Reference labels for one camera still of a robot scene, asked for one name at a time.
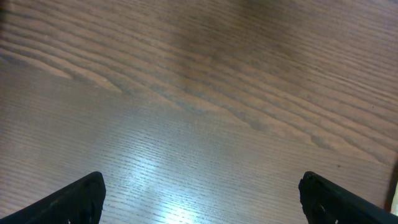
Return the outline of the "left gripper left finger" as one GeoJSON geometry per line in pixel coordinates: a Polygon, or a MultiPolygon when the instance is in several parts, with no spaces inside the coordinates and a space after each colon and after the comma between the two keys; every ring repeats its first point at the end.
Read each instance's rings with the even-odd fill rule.
{"type": "Polygon", "coordinates": [[[92,172],[47,197],[1,219],[1,224],[98,224],[106,187],[92,172]]]}

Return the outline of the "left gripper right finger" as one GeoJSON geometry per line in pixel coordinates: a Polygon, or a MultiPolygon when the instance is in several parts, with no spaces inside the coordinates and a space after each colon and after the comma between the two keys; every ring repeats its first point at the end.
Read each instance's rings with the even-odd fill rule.
{"type": "Polygon", "coordinates": [[[396,215],[312,171],[304,173],[298,189],[309,224],[397,224],[396,215]]]}

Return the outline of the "large white wet-wipes pack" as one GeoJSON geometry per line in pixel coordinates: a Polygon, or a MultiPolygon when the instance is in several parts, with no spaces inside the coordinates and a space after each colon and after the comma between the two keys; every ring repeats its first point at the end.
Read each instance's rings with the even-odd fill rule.
{"type": "Polygon", "coordinates": [[[394,196],[391,203],[391,213],[398,216],[398,183],[396,183],[396,188],[394,191],[394,196]]]}

